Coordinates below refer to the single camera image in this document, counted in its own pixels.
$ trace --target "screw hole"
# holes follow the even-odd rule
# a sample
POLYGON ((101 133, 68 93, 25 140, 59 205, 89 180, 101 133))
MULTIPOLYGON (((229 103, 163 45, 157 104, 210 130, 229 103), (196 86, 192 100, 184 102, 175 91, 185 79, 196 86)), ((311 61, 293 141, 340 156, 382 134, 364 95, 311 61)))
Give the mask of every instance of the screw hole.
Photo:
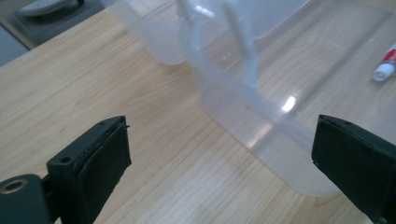
POLYGON ((27 185, 28 182, 29 181, 27 181, 26 179, 14 180, 10 183, 7 183, 2 188, 0 188, 0 193, 1 194, 9 194, 9 193, 16 192, 20 189, 23 189, 27 185))
POLYGON ((67 162, 70 162, 72 159, 70 158, 70 157, 63 157, 63 158, 61 158, 61 162, 63 162, 63 163, 67 163, 67 162))

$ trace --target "clear plastic container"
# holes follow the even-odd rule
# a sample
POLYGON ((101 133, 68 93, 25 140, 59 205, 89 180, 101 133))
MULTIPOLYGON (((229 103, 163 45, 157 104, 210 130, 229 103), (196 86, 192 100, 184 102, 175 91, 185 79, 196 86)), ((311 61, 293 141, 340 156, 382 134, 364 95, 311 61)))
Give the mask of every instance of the clear plastic container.
POLYGON ((338 191, 310 157, 319 114, 375 133, 396 121, 389 112, 396 80, 372 80, 396 42, 396 2, 175 0, 173 6, 175 35, 207 113, 298 192, 338 191))
POLYGON ((102 0, 156 60, 166 64, 186 61, 180 45, 182 18, 175 0, 102 0))

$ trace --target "wooden table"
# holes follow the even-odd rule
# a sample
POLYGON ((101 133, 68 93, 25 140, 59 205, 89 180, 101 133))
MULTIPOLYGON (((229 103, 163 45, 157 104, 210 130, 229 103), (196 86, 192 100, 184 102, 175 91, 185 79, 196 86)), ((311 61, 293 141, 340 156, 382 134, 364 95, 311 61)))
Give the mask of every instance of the wooden table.
POLYGON ((44 176, 94 123, 125 115, 133 164, 97 223, 371 223, 342 193, 293 191, 106 10, 0 68, 0 178, 44 176))

